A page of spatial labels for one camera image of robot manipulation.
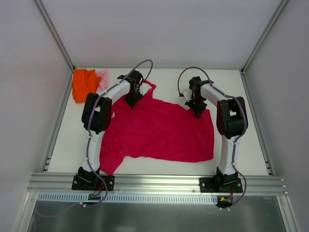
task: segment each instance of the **red t-shirt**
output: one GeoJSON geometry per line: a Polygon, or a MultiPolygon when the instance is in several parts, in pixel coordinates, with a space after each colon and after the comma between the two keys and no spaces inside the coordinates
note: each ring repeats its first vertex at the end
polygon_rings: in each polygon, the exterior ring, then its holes
{"type": "Polygon", "coordinates": [[[100,169],[112,175],[125,156],[201,162],[213,158],[214,130],[209,110],[192,110],[153,98],[155,85],[133,109],[120,98],[100,152],[100,169]]]}

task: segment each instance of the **mounting plate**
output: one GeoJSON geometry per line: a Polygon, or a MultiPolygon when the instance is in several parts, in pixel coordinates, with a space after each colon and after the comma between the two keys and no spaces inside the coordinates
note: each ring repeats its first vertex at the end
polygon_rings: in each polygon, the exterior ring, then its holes
{"type": "MultiPolygon", "coordinates": [[[[115,176],[113,175],[100,175],[103,180],[105,180],[106,185],[107,185],[107,190],[108,191],[113,191],[114,190],[114,182],[115,182],[115,176]]],[[[80,181],[80,178],[78,174],[76,174],[73,178],[73,183],[72,183],[72,190],[89,190],[89,191],[95,191],[98,189],[98,186],[96,187],[89,187],[85,183],[85,181],[80,181]]]]}
{"type": "Polygon", "coordinates": [[[241,180],[237,178],[236,182],[226,184],[226,185],[221,185],[218,186],[217,183],[212,181],[214,178],[213,177],[201,177],[199,179],[199,189],[201,192],[207,192],[207,193],[217,193],[217,192],[223,192],[223,193],[230,193],[231,188],[233,188],[234,193],[242,193],[242,184],[241,180]]]}

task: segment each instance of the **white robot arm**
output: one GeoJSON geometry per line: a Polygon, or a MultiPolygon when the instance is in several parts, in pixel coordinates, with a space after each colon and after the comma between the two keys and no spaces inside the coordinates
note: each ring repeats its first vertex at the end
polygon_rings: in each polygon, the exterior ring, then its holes
{"type": "Polygon", "coordinates": [[[72,189],[74,190],[93,190],[98,189],[99,179],[97,175],[92,172],[92,169],[99,173],[100,161],[99,155],[101,150],[101,143],[103,135],[110,125],[112,118],[112,105],[125,95],[125,101],[131,108],[151,89],[147,83],[139,85],[142,75],[138,71],[133,71],[125,80],[120,81],[125,76],[118,77],[118,82],[109,90],[100,93],[89,93],[86,98],[84,110],[82,114],[82,122],[86,129],[86,139],[88,146],[85,148],[85,159],[78,170],[77,175],[74,177],[72,189]],[[96,105],[96,110],[91,117],[91,112],[95,107],[95,102],[99,98],[96,105]],[[88,123],[91,121],[90,131],[88,132],[88,123]]]}
{"type": "MultiPolygon", "coordinates": [[[[218,188],[220,188],[220,186],[230,185],[237,181],[238,173],[232,164],[234,160],[234,166],[237,165],[240,139],[235,143],[233,159],[234,141],[242,134],[245,124],[235,100],[220,94],[215,88],[215,84],[212,83],[211,85],[209,81],[201,81],[200,77],[193,77],[189,81],[189,89],[186,89],[182,95],[186,98],[186,105],[195,112],[197,117],[206,109],[205,100],[209,100],[217,107],[216,125],[222,136],[222,150],[217,167],[217,179],[214,178],[214,181],[217,182],[218,188]]],[[[237,97],[237,100],[240,102],[246,116],[246,122],[248,122],[244,99],[237,97]]]]}

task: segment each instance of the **white table surface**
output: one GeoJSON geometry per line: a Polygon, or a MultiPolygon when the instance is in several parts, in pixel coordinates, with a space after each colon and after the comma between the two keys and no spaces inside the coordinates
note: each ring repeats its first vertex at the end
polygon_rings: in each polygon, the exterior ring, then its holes
{"type": "MultiPolygon", "coordinates": [[[[138,70],[144,77],[148,73],[148,69],[138,70]]],[[[129,71],[130,69],[109,69],[110,86],[116,81],[118,76],[127,74],[129,71]]],[[[184,105],[185,99],[180,98],[177,91],[177,78],[181,71],[180,69],[153,69],[148,80],[157,86],[154,90],[154,98],[179,104],[188,109],[184,105]]],[[[239,147],[237,162],[239,171],[244,175],[268,175],[239,71],[207,70],[207,73],[217,87],[226,94],[236,97],[242,96],[246,101],[249,127],[239,147]]],[[[206,79],[201,71],[188,70],[184,73],[180,81],[181,91],[188,88],[188,81],[193,76],[200,76],[202,80],[206,79]]],[[[215,126],[216,107],[210,102],[207,102],[207,104],[207,108],[211,111],[211,117],[215,127],[215,148],[214,158],[212,160],[199,163],[186,163],[144,157],[137,159],[125,157],[122,164],[115,171],[115,174],[215,174],[221,156],[221,135],[215,126]]],[[[50,161],[49,172],[75,173],[81,166],[86,147],[85,129],[81,121],[83,108],[84,104],[76,104],[72,94],[70,94],[50,161]]]]}

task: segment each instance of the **light pink cloth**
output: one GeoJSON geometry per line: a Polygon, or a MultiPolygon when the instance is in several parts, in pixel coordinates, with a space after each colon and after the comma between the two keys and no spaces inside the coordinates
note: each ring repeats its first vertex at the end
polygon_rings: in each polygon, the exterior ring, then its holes
{"type": "Polygon", "coordinates": [[[108,73],[108,69],[104,69],[103,71],[96,71],[96,76],[100,76],[102,77],[99,85],[98,85],[98,88],[97,88],[97,93],[105,90],[108,86],[109,86],[109,83],[108,83],[108,76],[109,76],[109,73],[108,73]]]}

